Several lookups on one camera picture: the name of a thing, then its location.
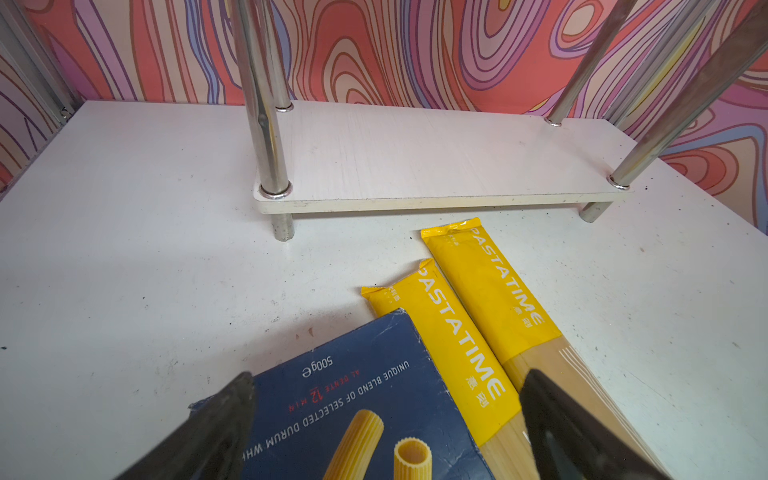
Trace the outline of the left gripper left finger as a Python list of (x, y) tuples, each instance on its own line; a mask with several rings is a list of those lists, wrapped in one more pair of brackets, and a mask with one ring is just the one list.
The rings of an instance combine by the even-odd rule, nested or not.
[(119, 477), (239, 479), (256, 407), (253, 376), (242, 372)]

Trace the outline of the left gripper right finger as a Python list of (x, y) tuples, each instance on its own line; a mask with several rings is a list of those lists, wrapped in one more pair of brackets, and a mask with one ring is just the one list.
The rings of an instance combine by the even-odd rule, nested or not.
[(538, 369), (519, 392), (542, 479), (666, 479)]

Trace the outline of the yellow Pastatime bag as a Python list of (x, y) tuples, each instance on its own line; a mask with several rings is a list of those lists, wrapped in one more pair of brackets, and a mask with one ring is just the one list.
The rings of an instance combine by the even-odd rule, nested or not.
[(663, 466), (620, 411), (479, 219), (421, 238), (515, 389), (537, 369), (656, 469)]
[(518, 391), (435, 260), (361, 296), (378, 316), (409, 315), (494, 477), (537, 479)]

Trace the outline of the blue Barilla rigatoni box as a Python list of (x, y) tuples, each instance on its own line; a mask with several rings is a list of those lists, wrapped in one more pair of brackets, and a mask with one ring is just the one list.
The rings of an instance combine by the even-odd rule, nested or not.
[(434, 479), (490, 479), (422, 338), (403, 310), (253, 378), (244, 479), (392, 479), (397, 445), (427, 448)]

